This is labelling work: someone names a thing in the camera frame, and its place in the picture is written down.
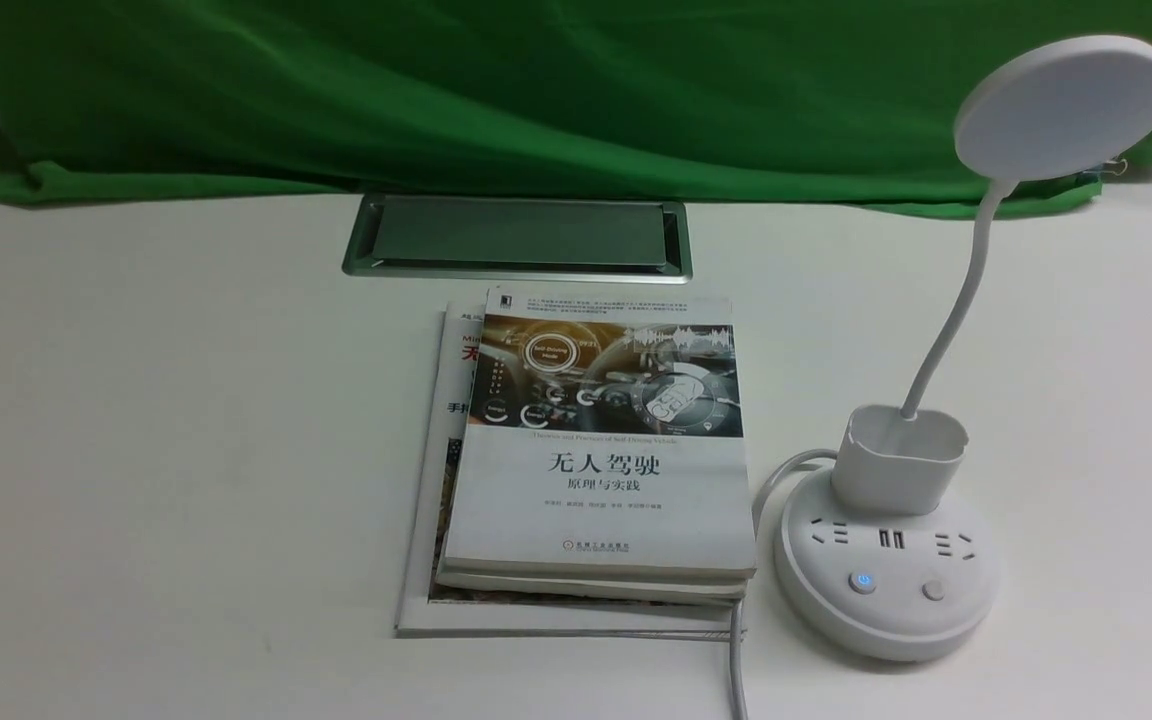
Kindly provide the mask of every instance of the round lamp head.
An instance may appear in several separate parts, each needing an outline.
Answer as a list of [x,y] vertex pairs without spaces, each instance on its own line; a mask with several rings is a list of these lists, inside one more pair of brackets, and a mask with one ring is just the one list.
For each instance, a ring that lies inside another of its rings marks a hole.
[[954,145],[1000,181],[1070,176],[1152,131],[1152,45],[1112,35],[1053,41],[1002,65],[963,101]]

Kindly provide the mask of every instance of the round power strip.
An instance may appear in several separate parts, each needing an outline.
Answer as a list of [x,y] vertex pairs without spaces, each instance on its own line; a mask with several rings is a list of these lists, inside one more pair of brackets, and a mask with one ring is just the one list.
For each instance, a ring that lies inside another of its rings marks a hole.
[[952,488],[927,515],[849,510],[833,493],[832,471],[801,480],[776,529],[776,576],[791,605],[861,655],[948,655],[998,592],[1001,564],[984,520]]

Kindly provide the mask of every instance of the book title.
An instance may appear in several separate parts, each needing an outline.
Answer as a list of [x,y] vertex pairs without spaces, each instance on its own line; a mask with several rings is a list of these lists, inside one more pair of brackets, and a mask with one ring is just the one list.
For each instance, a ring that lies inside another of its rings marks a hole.
[[624,455],[613,452],[607,457],[594,458],[586,452],[577,460],[575,452],[554,452],[550,455],[550,473],[585,475],[568,477],[567,488],[599,488],[599,491],[639,492],[639,478],[660,473],[660,458],[653,455]]

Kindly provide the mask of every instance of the green cloth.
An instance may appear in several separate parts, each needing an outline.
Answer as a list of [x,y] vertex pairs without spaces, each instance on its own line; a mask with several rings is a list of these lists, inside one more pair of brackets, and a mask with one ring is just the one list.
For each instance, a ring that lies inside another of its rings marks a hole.
[[[0,0],[0,202],[384,190],[961,217],[957,105],[1152,0]],[[1152,135],[1129,160],[1152,164]],[[1021,188],[1007,211],[1089,199]]]

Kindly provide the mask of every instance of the desk lamp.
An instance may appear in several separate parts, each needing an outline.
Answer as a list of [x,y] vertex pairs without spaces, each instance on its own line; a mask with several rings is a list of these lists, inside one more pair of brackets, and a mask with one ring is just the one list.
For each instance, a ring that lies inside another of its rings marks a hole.
[[[1029,51],[963,101],[957,156],[990,185],[963,290],[940,336],[903,406],[859,407],[838,452],[791,457],[759,493],[765,501],[809,460],[835,458],[790,494],[774,548],[791,605],[827,638],[862,655],[932,660],[961,646],[988,614],[1001,577],[998,546],[948,487],[968,433],[954,416],[920,410],[923,392],[972,305],[998,204],[1018,182],[1100,167],[1151,129],[1152,46],[1129,37],[1075,37]],[[738,675],[737,653],[732,660]]]

